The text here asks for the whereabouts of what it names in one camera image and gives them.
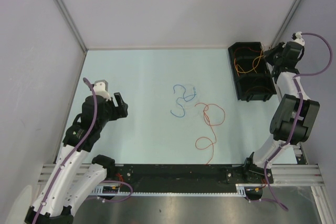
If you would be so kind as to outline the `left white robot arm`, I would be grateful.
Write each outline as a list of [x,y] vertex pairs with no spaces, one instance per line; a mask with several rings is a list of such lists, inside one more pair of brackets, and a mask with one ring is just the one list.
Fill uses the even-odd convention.
[[128,105],[120,93],[109,97],[96,92],[86,97],[82,112],[66,131],[58,161],[44,189],[29,207],[25,223],[72,223],[76,212],[94,188],[115,178],[114,159],[97,155],[76,182],[77,171],[110,121],[128,116]]

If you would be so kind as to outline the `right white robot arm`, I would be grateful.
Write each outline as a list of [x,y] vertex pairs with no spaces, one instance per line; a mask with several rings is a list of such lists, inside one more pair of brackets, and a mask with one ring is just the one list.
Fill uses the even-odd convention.
[[310,136],[320,104],[306,95],[300,83],[296,65],[303,57],[304,45],[304,39],[297,38],[266,51],[265,58],[272,66],[271,75],[281,92],[281,101],[270,123],[269,138],[246,158],[242,176],[248,183],[266,179],[278,156]]

